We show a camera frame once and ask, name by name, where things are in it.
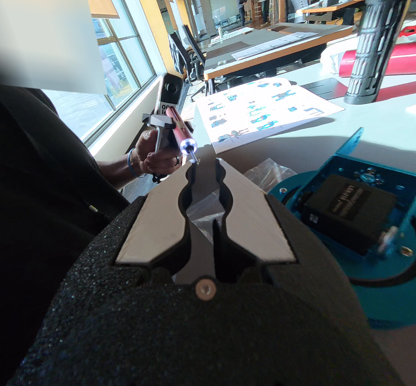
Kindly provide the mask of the blue wristband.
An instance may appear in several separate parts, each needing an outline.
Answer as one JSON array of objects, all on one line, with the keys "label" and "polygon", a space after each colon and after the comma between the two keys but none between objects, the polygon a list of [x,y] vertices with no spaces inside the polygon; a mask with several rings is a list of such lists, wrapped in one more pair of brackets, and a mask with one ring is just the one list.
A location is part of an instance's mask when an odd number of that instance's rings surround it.
[{"label": "blue wristband", "polygon": [[135,178],[143,178],[146,174],[140,174],[138,175],[133,166],[132,166],[132,161],[131,161],[131,157],[132,157],[132,152],[135,150],[135,148],[132,148],[129,152],[128,152],[128,158],[127,158],[127,164],[128,164],[128,169],[131,172],[131,174],[135,177]]}]

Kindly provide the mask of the white plastic bag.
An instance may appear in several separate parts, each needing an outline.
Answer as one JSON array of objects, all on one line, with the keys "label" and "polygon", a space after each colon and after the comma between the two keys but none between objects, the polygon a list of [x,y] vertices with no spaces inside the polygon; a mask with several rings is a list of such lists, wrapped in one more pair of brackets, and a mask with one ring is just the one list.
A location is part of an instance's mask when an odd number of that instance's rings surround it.
[{"label": "white plastic bag", "polygon": [[346,48],[340,47],[340,44],[327,46],[320,56],[322,70],[325,73],[338,74],[340,72],[341,60],[345,52]]}]

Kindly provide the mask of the black cylindrical bit holder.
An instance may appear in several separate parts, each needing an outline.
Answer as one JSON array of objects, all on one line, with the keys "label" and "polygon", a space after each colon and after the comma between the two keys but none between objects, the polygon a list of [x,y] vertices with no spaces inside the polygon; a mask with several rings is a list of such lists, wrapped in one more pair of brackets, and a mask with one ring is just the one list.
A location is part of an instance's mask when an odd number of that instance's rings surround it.
[{"label": "black cylindrical bit holder", "polygon": [[365,1],[345,103],[362,105],[376,100],[410,2]]}]

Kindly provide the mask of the printed instruction sheet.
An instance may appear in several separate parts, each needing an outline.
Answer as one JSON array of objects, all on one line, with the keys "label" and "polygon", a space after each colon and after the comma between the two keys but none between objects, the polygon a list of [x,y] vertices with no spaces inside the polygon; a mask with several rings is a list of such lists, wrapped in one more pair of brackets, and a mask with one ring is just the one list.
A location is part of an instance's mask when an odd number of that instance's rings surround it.
[{"label": "printed instruction sheet", "polygon": [[196,108],[217,155],[344,110],[282,77],[199,98]]}]

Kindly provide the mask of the grey desk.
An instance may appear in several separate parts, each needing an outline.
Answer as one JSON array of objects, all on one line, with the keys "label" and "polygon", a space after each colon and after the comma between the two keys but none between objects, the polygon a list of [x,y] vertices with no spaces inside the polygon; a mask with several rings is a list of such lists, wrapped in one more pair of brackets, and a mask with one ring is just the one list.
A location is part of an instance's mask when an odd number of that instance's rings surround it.
[{"label": "grey desk", "polygon": [[[283,75],[292,85],[334,78],[346,86],[349,80],[339,80],[322,70],[321,64],[302,68]],[[381,88],[415,82],[415,75],[387,76]],[[197,202],[218,189],[215,173],[216,157],[223,158],[239,172],[256,167],[270,158],[276,164],[301,174],[319,170],[320,167],[359,128],[364,132],[351,156],[370,163],[391,166],[415,174],[415,114],[408,108],[415,107],[415,93],[362,105],[349,105],[344,97],[327,100],[343,111],[325,118],[287,129],[263,139],[216,154],[195,109],[194,122],[197,155],[201,158],[196,181]],[[376,329],[376,339],[383,340],[382,348],[398,369],[406,385],[415,385],[415,351],[404,349],[403,341],[412,341],[415,347],[415,324],[393,329]]]}]

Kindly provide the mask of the person's left forearm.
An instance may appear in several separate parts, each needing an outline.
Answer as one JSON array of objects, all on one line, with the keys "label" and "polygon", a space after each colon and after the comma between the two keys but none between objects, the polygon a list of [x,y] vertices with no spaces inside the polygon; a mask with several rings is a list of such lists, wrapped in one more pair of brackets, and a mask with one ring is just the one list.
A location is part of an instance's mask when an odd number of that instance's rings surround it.
[{"label": "person's left forearm", "polygon": [[[118,191],[136,179],[128,169],[127,158],[128,154],[125,154],[112,161],[96,161],[101,175]],[[140,175],[143,172],[137,160],[137,151],[135,149],[132,152],[131,161],[135,172]]]}]

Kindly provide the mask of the red electric screwdriver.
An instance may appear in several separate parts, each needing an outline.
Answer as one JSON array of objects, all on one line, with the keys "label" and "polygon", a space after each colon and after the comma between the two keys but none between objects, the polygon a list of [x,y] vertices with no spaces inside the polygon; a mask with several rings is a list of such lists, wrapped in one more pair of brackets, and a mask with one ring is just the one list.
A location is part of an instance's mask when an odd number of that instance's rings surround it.
[{"label": "red electric screwdriver", "polygon": [[172,118],[174,123],[173,134],[178,144],[179,150],[183,155],[191,156],[193,163],[198,163],[196,158],[196,151],[198,149],[197,143],[192,136],[192,132],[183,121],[174,106],[166,107],[166,115]]}]

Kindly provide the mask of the white booklet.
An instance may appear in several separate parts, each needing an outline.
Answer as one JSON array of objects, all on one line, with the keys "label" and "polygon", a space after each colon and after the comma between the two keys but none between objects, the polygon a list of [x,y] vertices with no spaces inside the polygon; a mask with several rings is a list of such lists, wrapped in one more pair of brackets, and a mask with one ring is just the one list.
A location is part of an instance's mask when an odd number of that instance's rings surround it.
[{"label": "white booklet", "polygon": [[268,52],[271,50],[275,50],[277,48],[281,48],[283,46],[295,43],[295,42],[299,42],[301,40],[304,39],[308,39],[311,38],[313,36],[318,35],[317,32],[295,32],[293,34],[288,34],[288,35],[284,35],[282,37],[279,37],[277,39],[274,40],[270,40],[267,42],[264,42],[262,44],[256,45],[256,46],[252,46],[250,48],[247,48],[245,50],[242,51],[238,51],[236,53],[232,54],[232,57],[239,61],[245,58],[249,58],[264,52]]}]

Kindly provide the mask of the wood-edged background desk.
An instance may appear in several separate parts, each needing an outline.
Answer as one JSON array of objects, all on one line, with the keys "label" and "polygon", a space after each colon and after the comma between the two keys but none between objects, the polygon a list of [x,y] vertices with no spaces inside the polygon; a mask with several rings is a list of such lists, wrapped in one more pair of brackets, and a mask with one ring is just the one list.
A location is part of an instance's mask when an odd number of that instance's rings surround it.
[{"label": "wood-edged background desk", "polygon": [[[232,38],[222,40],[220,44],[212,46],[205,58],[204,80],[210,81],[216,77],[226,75],[255,74],[269,71],[289,64],[301,58],[302,53],[314,56],[328,42],[349,36],[353,26],[279,23],[266,29],[254,29],[248,34],[238,34]],[[302,38],[290,44],[284,44],[273,50],[258,53],[248,58],[237,60],[233,54],[251,47],[261,47],[263,44],[297,32],[312,32],[308,38]]]},{"label": "wood-edged background desk", "polygon": [[306,21],[319,21],[327,22],[332,20],[333,13],[347,8],[358,8],[362,6],[365,0],[351,0],[342,4],[335,4],[331,6],[310,6],[303,9],[299,9],[295,12],[295,16],[303,16]]}]

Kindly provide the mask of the black office chair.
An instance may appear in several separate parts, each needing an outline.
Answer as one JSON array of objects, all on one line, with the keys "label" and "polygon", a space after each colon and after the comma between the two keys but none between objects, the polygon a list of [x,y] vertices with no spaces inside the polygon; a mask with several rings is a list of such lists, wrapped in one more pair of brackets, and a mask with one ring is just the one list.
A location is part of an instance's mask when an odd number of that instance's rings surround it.
[{"label": "black office chair", "polygon": [[191,86],[192,84],[190,75],[192,73],[193,66],[190,55],[182,45],[182,42],[175,32],[168,34],[168,40],[170,53],[174,63],[174,69],[182,76],[184,76],[184,73],[186,72],[187,82]]},{"label": "black office chair", "polygon": [[195,68],[195,71],[198,72],[198,74],[200,74],[202,76],[202,80],[203,78],[203,72],[205,69],[205,56],[203,54],[203,52],[201,51],[201,49],[199,48],[197,42],[195,41],[194,37],[192,36],[190,29],[188,27],[188,25],[183,25],[183,30],[185,32],[186,38],[189,41],[190,46],[192,47],[194,54],[196,55],[196,58],[199,60],[200,65],[202,66],[202,68]]}]

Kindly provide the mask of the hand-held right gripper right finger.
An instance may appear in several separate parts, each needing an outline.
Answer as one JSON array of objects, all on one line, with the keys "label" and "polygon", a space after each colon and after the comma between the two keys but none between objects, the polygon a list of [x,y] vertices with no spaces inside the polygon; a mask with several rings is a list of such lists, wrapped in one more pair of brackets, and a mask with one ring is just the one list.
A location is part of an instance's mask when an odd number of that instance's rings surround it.
[{"label": "hand-held right gripper right finger", "polygon": [[221,158],[216,159],[216,178],[229,241],[259,263],[295,263],[267,194]]}]

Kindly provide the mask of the clear plastic bag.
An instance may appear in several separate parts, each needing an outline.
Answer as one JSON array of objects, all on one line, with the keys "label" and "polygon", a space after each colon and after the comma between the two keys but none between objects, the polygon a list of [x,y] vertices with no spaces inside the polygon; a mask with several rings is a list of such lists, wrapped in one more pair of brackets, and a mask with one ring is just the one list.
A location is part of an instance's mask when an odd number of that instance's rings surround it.
[{"label": "clear plastic bag", "polygon": [[[256,167],[244,173],[252,183],[269,193],[280,182],[297,173],[288,167],[276,164],[268,158]],[[212,192],[187,210],[189,220],[213,244],[213,221],[221,223],[224,208],[219,202],[219,190]]]}]

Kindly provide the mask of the person's left hand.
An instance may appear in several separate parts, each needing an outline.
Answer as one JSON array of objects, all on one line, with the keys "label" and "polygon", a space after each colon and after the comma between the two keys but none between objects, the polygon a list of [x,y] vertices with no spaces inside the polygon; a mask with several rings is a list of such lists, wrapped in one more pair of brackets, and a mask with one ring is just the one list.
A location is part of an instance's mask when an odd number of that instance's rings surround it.
[{"label": "person's left hand", "polygon": [[179,150],[166,147],[156,151],[158,132],[144,131],[130,155],[131,167],[138,176],[155,174],[168,176],[180,168],[183,156]]}]

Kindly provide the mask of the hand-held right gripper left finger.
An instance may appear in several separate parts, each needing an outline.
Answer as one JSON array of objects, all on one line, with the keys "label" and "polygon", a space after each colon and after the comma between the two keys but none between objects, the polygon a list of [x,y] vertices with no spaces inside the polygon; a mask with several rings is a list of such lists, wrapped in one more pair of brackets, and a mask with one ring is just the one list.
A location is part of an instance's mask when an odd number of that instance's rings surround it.
[{"label": "hand-held right gripper left finger", "polygon": [[184,266],[190,259],[186,210],[197,164],[188,161],[146,196],[115,260],[116,265]]}]

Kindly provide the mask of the large window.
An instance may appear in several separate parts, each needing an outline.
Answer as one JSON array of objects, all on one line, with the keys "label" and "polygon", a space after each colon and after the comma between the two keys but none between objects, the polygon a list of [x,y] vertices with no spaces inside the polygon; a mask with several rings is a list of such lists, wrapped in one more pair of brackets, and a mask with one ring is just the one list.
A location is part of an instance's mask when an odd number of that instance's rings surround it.
[{"label": "large window", "polygon": [[92,143],[156,76],[126,1],[112,2],[119,19],[92,18],[106,93],[44,90],[60,118],[85,144]]}]

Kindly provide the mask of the red cylindrical case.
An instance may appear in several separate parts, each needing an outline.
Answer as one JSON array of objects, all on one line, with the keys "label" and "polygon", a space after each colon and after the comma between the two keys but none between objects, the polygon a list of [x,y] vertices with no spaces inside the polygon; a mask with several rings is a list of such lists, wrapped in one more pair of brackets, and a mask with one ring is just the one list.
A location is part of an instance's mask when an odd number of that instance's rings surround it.
[{"label": "red cylindrical case", "polygon": [[[340,61],[339,76],[350,77],[356,58],[356,50],[346,51]],[[416,73],[416,43],[397,44],[389,59],[386,76],[414,75]]]}]

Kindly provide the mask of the red and black mat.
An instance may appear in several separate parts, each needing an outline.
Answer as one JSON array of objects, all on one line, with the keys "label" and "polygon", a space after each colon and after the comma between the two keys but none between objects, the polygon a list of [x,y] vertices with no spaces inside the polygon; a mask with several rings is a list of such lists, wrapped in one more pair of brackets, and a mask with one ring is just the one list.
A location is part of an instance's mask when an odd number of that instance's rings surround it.
[{"label": "red and black mat", "polygon": [[[334,78],[324,79],[301,87],[313,92],[325,100],[344,97],[347,87]],[[397,98],[416,93],[416,82],[404,83],[397,86],[381,88],[375,102]]]}]

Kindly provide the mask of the blue robot arm base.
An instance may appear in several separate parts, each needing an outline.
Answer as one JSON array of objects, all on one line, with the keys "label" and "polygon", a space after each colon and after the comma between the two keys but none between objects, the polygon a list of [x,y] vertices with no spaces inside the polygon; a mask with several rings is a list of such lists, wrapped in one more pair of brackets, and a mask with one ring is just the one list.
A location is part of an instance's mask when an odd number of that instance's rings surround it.
[{"label": "blue robot arm base", "polygon": [[320,167],[271,191],[329,249],[373,328],[416,319],[416,178],[351,156],[359,128]]}]

